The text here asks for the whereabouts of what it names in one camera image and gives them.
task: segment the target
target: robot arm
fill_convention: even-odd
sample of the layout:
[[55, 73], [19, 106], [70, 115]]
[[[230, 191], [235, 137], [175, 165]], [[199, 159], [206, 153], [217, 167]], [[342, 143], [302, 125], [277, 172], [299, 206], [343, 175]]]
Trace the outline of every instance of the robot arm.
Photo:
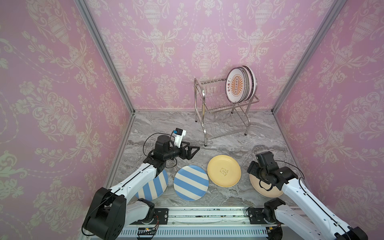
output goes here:
[[127, 206], [127, 201], [129, 202], [145, 184], [164, 170], [167, 160], [175, 157], [190, 160], [194, 157], [200, 147], [183, 142], [182, 137], [185, 134], [185, 130], [176, 128], [173, 132], [175, 143], [171, 142], [170, 136], [159, 136], [155, 149], [148, 154], [144, 163], [134, 173], [110, 189], [100, 188], [91, 202], [83, 228], [101, 239], [114, 240], [125, 225], [138, 220], [152, 221], [154, 215], [152, 202], [138, 199]]
[[272, 199], [264, 204], [264, 214], [269, 222], [283, 222], [305, 240], [368, 240], [359, 227], [350, 227], [331, 212], [290, 168], [279, 168], [271, 152], [263, 152], [256, 158], [258, 162], [252, 161], [247, 172], [282, 190], [313, 223], [293, 213], [281, 199]]

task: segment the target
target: dish rack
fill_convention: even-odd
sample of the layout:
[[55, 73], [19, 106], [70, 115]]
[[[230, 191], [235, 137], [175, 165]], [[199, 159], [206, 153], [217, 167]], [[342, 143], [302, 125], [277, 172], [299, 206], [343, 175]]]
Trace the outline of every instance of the dish rack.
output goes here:
[[204, 132], [204, 146], [209, 139], [244, 131], [247, 135], [250, 126], [248, 111], [251, 104], [258, 103], [255, 94], [247, 101], [232, 103], [225, 93], [226, 79], [200, 82], [195, 78], [195, 122], [199, 121]]

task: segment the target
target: pink wallpaper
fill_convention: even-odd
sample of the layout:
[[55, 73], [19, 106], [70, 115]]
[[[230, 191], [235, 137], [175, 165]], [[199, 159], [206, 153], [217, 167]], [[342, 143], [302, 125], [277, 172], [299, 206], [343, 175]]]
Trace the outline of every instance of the pink wallpaper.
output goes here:
[[3, 2], [0, 239], [77, 239], [128, 117], [73, 1]]
[[347, 1], [277, 114], [312, 191], [369, 239], [384, 227], [383, 60], [384, 1]]
[[333, 0], [87, 0], [135, 109], [193, 109], [193, 79], [247, 64], [270, 109]]

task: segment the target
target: decorative plate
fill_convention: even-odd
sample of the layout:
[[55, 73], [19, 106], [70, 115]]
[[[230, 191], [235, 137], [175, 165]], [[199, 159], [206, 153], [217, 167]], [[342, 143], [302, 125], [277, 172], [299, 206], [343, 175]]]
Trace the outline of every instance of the decorative plate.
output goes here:
[[245, 66], [245, 65], [243, 65], [243, 67], [245, 69], [247, 69], [248, 72], [251, 73], [251, 82], [252, 82], [252, 86], [253, 86], [253, 87], [250, 87], [250, 88], [253, 88], [251, 94], [245, 99], [247, 101], [247, 100], [251, 99], [253, 97], [253, 95], [255, 95], [255, 93], [256, 93], [256, 90], [257, 90], [257, 78], [256, 78], [256, 76], [253, 73], [251, 68], [249, 68], [248, 66]]
[[149, 181], [142, 189], [140, 189], [135, 196], [137, 198], [144, 198], [149, 201], [160, 197], [166, 190], [168, 184], [168, 174], [165, 169], [155, 179]]
[[208, 176], [220, 187], [232, 187], [239, 182], [241, 169], [235, 159], [227, 155], [217, 155], [208, 163]]
[[283, 191], [280, 191], [276, 186], [273, 187], [270, 191], [267, 191], [266, 189], [269, 189], [271, 187], [270, 184], [266, 184], [265, 182], [261, 181], [257, 177], [253, 176], [252, 174], [249, 174], [249, 180], [251, 180], [251, 184], [256, 191], [258, 191], [261, 195], [266, 197], [279, 197], [283, 194]]
[[252, 81], [251, 81], [252, 76], [251, 76], [251, 73], [246, 68], [244, 68], [242, 66], [239, 67], [239, 68], [243, 71], [243, 73], [245, 75], [245, 79], [246, 79], [245, 80], [245, 82], [246, 82], [245, 92], [244, 92], [243, 97], [240, 100], [240, 102], [242, 102], [242, 101], [244, 101], [245, 99], [248, 98], [248, 96], [251, 94], [251, 92], [253, 90], [253, 88], [252, 88]]
[[173, 187], [176, 194], [186, 201], [195, 201], [208, 190], [209, 180], [205, 171], [198, 166], [182, 167], [175, 175]]
[[238, 103], [245, 92], [245, 75], [240, 68], [232, 69], [225, 83], [227, 98], [232, 103]]

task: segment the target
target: black cable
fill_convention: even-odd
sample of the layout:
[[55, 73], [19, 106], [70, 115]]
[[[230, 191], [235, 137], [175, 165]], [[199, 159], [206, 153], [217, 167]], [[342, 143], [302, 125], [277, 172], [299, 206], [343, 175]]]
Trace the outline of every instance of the black cable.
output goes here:
[[177, 159], [176, 159], [176, 158], [174, 158], [173, 160], [176, 160], [176, 163], [175, 163], [175, 165], [173, 165], [172, 167], [167, 167], [167, 166], [166, 166], [166, 168], [173, 168], [173, 167], [176, 167], [176, 165], [177, 165]]
[[[312, 199], [312, 201], [314, 202], [314, 203], [316, 203], [316, 205], [332, 220], [332, 221], [334, 221], [336, 224], [338, 224], [338, 222], [336, 222], [310, 195], [308, 195], [308, 193], [304, 190], [304, 188], [302, 187], [302, 185], [301, 185], [301, 183], [300, 183], [300, 179], [301, 178], [303, 178], [303, 177], [300, 177], [299, 178], [299, 185], [300, 185], [300, 187], [301, 187], [301, 189], [305, 192], [305, 194], [307, 195], [307, 196], [309, 196], [310, 197], [310, 199]], [[349, 237], [349, 235], [348, 235], [348, 233], [344, 230], [344, 228], [343, 227], [341, 227], [340, 225], [338, 225], [343, 231], [344, 231], [344, 233], [346, 233], [347, 234], [347, 236], [348, 236], [348, 238], [349, 238], [349, 240], [351, 240], [351, 238]]]
[[351, 240], [351, 238], [349, 237], [349, 234], [344, 230], [344, 228], [342, 228], [340, 225], [339, 225], [339, 227], [347, 234], [349, 240]]
[[273, 188], [273, 185], [272, 185], [272, 184], [271, 184], [271, 187], [270, 187], [269, 189], [266, 189], [266, 188], [264, 188], [264, 187], [261, 185], [261, 183], [262, 183], [262, 180], [260, 179], [260, 181], [259, 181], [259, 186], [260, 186], [261, 188], [265, 189], [267, 192], [269, 192], [270, 190], [272, 190], [272, 188]]
[[[124, 187], [128, 182], [130, 182], [132, 179], [134, 179], [137, 175], [139, 175], [140, 174], [140, 172], [138, 172], [133, 178], [131, 178], [129, 181], [127, 181], [126, 183], [124, 183], [123, 184], [123, 186], [121, 186], [121, 187]], [[99, 209], [99, 207], [101, 206], [101, 205], [103, 205], [105, 202], [107, 202], [108, 201], [108, 199], [110, 198], [110, 197], [112, 197], [115, 193], [117, 193], [118, 192], [118, 190], [116, 190], [114, 193], [112, 193], [109, 197], [107, 197], [107, 199], [106, 200], [104, 200], [102, 203], [100, 203], [100, 205], [98, 205], [85, 219], [87, 219], [89, 216], [91, 216], [91, 214], [96, 210], [96, 209]], [[81, 226], [81, 232], [83, 233], [83, 235], [84, 236], [87, 236], [87, 237], [90, 237], [90, 236], [94, 236], [94, 234], [85, 234], [84, 233], [84, 231], [83, 231], [83, 226]]]
[[170, 135], [173, 137], [173, 140], [175, 140], [175, 136], [172, 135], [173, 131], [170, 133]]
[[[100, 203], [100, 205], [98, 205], [85, 219], [87, 219], [88, 217], [90, 217], [91, 216], [91, 214], [96, 210], [96, 209], [99, 209], [99, 207], [101, 206], [101, 205], [103, 205], [104, 203], [106, 203], [107, 201], [108, 201], [108, 199], [110, 198], [110, 197], [112, 197], [113, 196], [113, 194], [111, 194], [109, 197], [107, 197], [107, 199], [106, 200], [104, 200], [102, 203]], [[83, 233], [83, 235], [84, 236], [87, 236], [87, 237], [90, 237], [90, 236], [95, 236], [94, 234], [85, 234], [84, 233], [84, 231], [83, 231], [83, 226], [81, 226], [81, 232]]]
[[280, 161], [280, 160], [275, 160], [275, 162], [283, 162], [283, 163], [286, 163], [286, 164], [288, 164], [288, 165], [291, 165], [291, 166], [297, 168], [297, 169], [301, 172], [301, 174], [303, 175], [303, 179], [305, 180], [304, 174], [303, 174], [303, 172], [300, 170], [300, 168], [296, 167], [295, 165], [292, 165], [292, 164], [290, 164], [290, 163], [287, 163], [287, 162], [284, 162], [284, 161]]
[[143, 144], [143, 153], [144, 153], [144, 155], [146, 156], [146, 157], [148, 157], [148, 155], [147, 154], [145, 154], [145, 152], [144, 152], [144, 146], [145, 146], [145, 143], [147, 142], [147, 140], [150, 138], [150, 137], [152, 137], [153, 135], [155, 135], [155, 134], [164, 134], [164, 135], [169, 135], [169, 136], [171, 136], [171, 137], [173, 137], [173, 139], [175, 139], [175, 137], [174, 136], [172, 136], [171, 134], [167, 134], [167, 133], [162, 133], [162, 132], [156, 132], [156, 133], [154, 133], [154, 134], [152, 134], [152, 135], [150, 135], [146, 140], [145, 140], [145, 142], [144, 142], [144, 144]]
[[250, 216], [247, 214], [247, 212], [249, 212], [249, 209], [254, 209], [254, 207], [248, 207], [248, 208], [245, 210], [245, 215], [246, 215], [247, 217], [250, 217]]
[[[152, 235], [152, 237], [149, 238], [148, 240], [152, 240], [152, 238], [156, 235], [157, 230], [159, 229], [159, 226], [160, 226], [160, 224], [159, 224], [159, 216], [154, 215], [154, 217], [157, 218], [157, 222], [156, 222], [156, 225], [152, 228], [151, 231], [153, 231], [153, 229], [155, 229], [155, 232], [154, 232], [154, 234]], [[147, 232], [144, 232], [144, 233], [137, 233], [137, 235], [139, 236], [139, 237], [138, 237], [138, 239], [139, 239], [139, 238], [141, 238], [141, 237], [140, 237], [141, 235], [150, 235], [150, 234], [148, 234]]]
[[[295, 165], [292, 165], [292, 164], [290, 164], [290, 163], [288, 163], [288, 162], [285, 162], [285, 161], [281, 161], [281, 160], [275, 160], [275, 162], [283, 162], [283, 163], [286, 163], [286, 164], [288, 164], [288, 165], [291, 165], [291, 166], [293, 166], [293, 167], [295, 167], [295, 168], [297, 168], [299, 171], [300, 171], [300, 173], [303, 175], [302, 177], [300, 177], [299, 178], [299, 185], [300, 185], [300, 187], [301, 187], [301, 189], [305, 192], [305, 194], [307, 195], [307, 196], [309, 196], [310, 197], [310, 199], [313, 201], [313, 202], [315, 202], [316, 203], [316, 205], [332, 220], [332, 221], [334, 221], [336, 224], [338, 224], [310, 195], [308, 195], [308, 193], [306, 192], [306, 190], [304, 190], [304, 188], [302, 187], [302, 185], [301, 185], [301, 182], [300, 182], [300, 179], [304, 179], [305, 180], [305, 176], [304, 176], [304, 174], [303, 174], [303, 172], [300, 170], [300, 168], [298, 168], [298, 167], [296, 167]], [[349, 235], [348, 235], [348, 233], [340, 226], [340, 225], [338, 225], [342, 230], [343, 230], [343, 232], [344, 233], [346, 233], [347, 234], [347, 236], [348, 236], [348, 238], [349, 238], [349, 240], [351, 240], [351, 238], [349, 237]]]

